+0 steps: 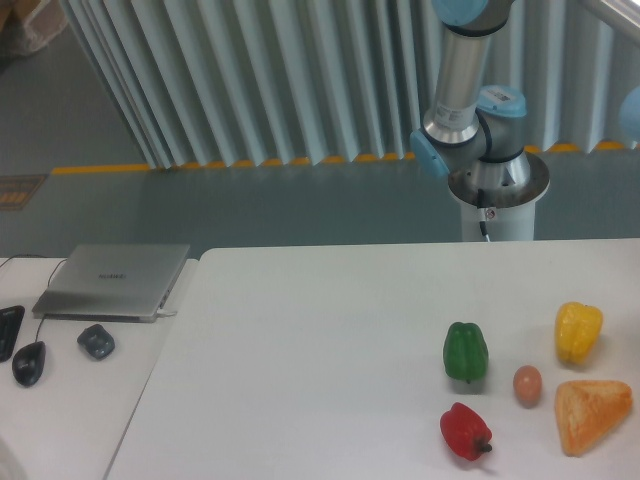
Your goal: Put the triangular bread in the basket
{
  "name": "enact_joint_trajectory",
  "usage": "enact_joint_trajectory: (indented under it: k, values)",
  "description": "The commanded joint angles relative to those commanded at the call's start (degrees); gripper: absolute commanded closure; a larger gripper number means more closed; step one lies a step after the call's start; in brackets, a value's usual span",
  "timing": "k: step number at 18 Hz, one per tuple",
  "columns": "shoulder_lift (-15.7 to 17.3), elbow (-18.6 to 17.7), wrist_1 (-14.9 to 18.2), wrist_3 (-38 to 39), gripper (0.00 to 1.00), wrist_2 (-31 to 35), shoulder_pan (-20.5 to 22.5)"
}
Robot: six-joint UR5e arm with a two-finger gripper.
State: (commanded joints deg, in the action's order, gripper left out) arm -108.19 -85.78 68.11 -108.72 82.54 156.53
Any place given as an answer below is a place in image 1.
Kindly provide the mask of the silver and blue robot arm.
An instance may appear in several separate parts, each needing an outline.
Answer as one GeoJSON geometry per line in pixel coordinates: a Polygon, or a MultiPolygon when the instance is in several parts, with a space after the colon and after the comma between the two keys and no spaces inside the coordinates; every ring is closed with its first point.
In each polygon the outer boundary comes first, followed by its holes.
{"type": "Polygon", "coordinates": [[[435,94],[411,148],[446,176],[496,153],[490,115],[519,153],[639,139],[636,1],[435,1],[443,43],[435,94]]]}

